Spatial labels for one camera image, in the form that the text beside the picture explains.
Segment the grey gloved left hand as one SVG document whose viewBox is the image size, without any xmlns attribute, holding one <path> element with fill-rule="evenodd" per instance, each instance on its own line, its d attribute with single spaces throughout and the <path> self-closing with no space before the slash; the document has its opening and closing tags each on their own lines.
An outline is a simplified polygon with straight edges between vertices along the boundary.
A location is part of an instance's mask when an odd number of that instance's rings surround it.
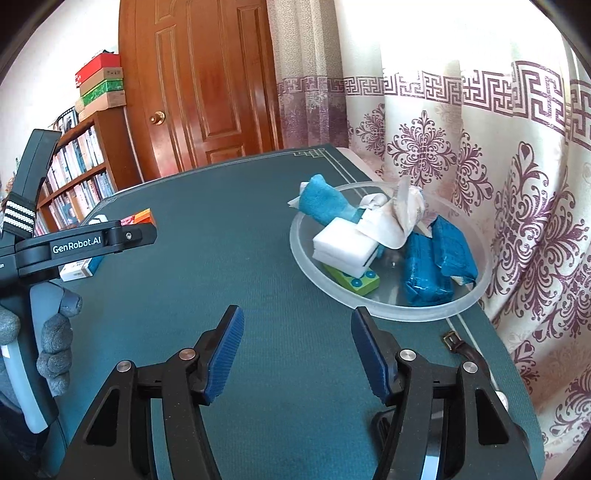
<svg viewBox="0 0 591 480">
<path fill-rule="evenodd" d="M 53 397 L 65 394 L 70 385 L 69 372 L 72 366 L 71 345 L 73 331 L 70 319 L 82 309 L 82 298 L 54 284 L 57 287 L 60 303 L 55 314 L 48 318 L 41 331 L 41 351 L 36 362 L 39 374 L 47 380 Z M 1 345 L 14 341 L 20 331 L 21 321 L 10 310 L 1 306 Z M 1 403 L 21 413 L 20 405 L 14 394 L 4 360 L 1 359 Z"/>
</svg>

